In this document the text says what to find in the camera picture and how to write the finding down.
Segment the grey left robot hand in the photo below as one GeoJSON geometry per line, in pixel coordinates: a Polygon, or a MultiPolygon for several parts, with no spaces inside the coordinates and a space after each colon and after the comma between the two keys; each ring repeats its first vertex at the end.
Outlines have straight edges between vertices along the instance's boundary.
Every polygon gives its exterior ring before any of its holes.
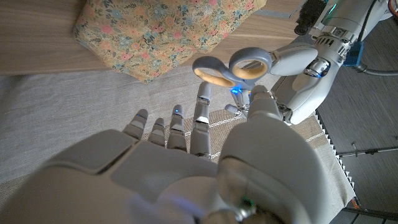
{"type": "Polygon", "coordinates": [[[279,76],[272,87],[279,111],[287,124],[299,124],[326,99],[338,70],[352,48],[352,40],[323,34],[313,44],[292,43],[268,52],[258,47],[237,51],[243,70],[279,76]]]}

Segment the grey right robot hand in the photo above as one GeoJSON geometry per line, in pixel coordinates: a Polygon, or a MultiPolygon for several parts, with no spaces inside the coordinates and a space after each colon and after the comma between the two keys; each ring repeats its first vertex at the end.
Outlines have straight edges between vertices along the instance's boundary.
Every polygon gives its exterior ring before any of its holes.
{"type": "Polygon", "coordinates": [[[1,209],[2,223],[328,223],[316,152],[282,120],[264,86],[250,94],[217,163],[210,159],[210,85],[198,91],[191,139],[181,107],[142,138],[140,110],[122,131],[94,134],[46,161],[1,209]]]}

